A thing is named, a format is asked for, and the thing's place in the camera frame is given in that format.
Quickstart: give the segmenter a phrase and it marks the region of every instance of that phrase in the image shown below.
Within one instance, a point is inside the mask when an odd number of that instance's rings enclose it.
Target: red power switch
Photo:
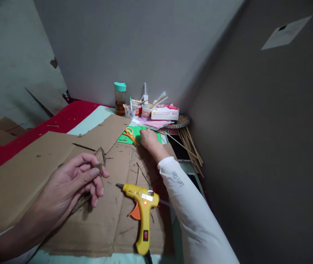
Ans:
[[[148,241],[148,230],[143,230],[143,241]]]

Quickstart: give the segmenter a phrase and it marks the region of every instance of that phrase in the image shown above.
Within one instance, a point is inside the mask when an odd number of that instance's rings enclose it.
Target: white sleeve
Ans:
[[[185,263],[236,263],[231,248],[207,202],[173,157],[158,164],[181,225]]]
[[[22,254],[21,256],[17,257],[17,258],[13,258],[7,261],[4,261],[2,263],[4,264],[20,264],[20,263],[26,263],[33,255],[34,253],[37,251],[39,245],[33,247],[32,249],[28,250],[26,253]]]

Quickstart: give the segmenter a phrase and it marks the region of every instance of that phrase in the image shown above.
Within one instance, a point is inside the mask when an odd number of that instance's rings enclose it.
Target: gray wall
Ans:
[[[60,68],[49,63],[53,58],[33,0],[0,0],[0,119],[24,128],[49,119],[25,87],[49,81],[66,91]]]
[[[113,105],[115,81],[133,98],[146,82],[181,107],[242,2],[35,0],[73,97]]]
[[[190,108],[211,208],[241,263],[313,263],[313,0],[251,1]]]

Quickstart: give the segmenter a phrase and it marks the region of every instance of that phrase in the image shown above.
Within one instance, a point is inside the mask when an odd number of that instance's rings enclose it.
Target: orange trigger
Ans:
[[[135,220],[141,220],[141,211],[139,210],[138,203],[136,203],[136,206],[128,216],[132,216]]]

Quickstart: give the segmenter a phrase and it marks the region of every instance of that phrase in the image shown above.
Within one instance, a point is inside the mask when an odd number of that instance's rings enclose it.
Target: tissue box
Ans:
[[[178,115],[180,113],[179,108],[170,105],[164,105],[160,104],[158,106],[155,106],[152,109],[152,120],[178,120]]]

